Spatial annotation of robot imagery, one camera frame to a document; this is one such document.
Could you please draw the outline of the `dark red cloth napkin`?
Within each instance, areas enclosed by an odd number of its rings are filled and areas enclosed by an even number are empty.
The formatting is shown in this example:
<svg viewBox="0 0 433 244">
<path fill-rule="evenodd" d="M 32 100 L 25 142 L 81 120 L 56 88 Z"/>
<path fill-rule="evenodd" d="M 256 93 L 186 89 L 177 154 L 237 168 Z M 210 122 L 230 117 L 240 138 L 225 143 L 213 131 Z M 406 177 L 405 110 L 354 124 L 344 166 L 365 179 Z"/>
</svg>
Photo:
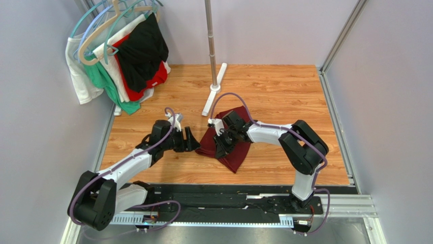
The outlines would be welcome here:
<svg viewBox="0 0 433 244">
<path fill-rule="evenodd" d="M 236 107 L 232 109 L 235 111 L 242 119 L 245 121 L 250 121 L 246 108 L 244 106 Z M 221 119 L 224 115 L 229 113 L 231 109 L 220 112 L 216 115 L 216 118 Z M 215 150 L 216 145 L 213 139 L 213 136 L 216 135 L 216 131 L 213 128 L 208 128 L 205 132 L 204 136 L 202 137 L 200 141 L 201 147 L 195 152 L 198 155 L 209 157 L 212 159 L 215 159 Z M 227 167 L 230 171 L 233 173 L 236 173 L 238 168 L 241 166 L 243 161 L 245 160 L 251 144 L 247 142 L 240 142 L 235 146 L 234 152 L 228 154 L 227 156 L 217 159 L 221 164 L 223 164 L 225 167 Z"/>
</svg>

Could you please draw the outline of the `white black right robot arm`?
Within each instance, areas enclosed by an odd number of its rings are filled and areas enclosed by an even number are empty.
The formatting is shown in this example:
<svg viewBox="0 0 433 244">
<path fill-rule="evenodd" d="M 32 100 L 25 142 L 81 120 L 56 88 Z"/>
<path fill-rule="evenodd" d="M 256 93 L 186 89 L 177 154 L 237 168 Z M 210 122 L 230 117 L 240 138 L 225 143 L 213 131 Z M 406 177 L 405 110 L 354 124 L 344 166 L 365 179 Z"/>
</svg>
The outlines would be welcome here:
<svg viewBox="0 0 433 244">
<path fill-rule="evenodd" d="M 279 145 L 296 171 L 291 190 L 293 208 L 305 208 L 314 196 L 318 170 L 324 163 L 329 148 L 318 134 L 303 120 L 293 124 L 274 125 L 261 121 L 245 121 L 235 111 L 221 119 L 208 119 L 208 126 L 216 132 L 215 158 L 225 158 L 235 152 L 240 143 L 268 143 Z"/>
</svg>

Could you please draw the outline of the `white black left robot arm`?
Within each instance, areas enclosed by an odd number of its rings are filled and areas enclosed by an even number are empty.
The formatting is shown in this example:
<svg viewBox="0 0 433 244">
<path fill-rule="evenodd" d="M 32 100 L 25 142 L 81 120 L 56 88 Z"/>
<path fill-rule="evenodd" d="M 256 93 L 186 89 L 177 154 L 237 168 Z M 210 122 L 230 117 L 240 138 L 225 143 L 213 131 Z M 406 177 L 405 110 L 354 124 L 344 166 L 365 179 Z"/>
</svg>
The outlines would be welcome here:
<svg viewBox="0 0 433 244">
<path fill-rule="evenodd" d="M 109 168 L 99 172 L 84 172 L 77 183 L 67 214 L 77 225 L 87 225 L 101 231 L 118 213 L 144 205 L 154 189 L 147 183 L 135 181 L 128 184 L 138 173 L 149 169 L 166 151 L 184 153 L 200 148 L 190 127 L 180 128 L 177 121 L 157 120 L 150 134 L 133 151 Z"/>
</svg>

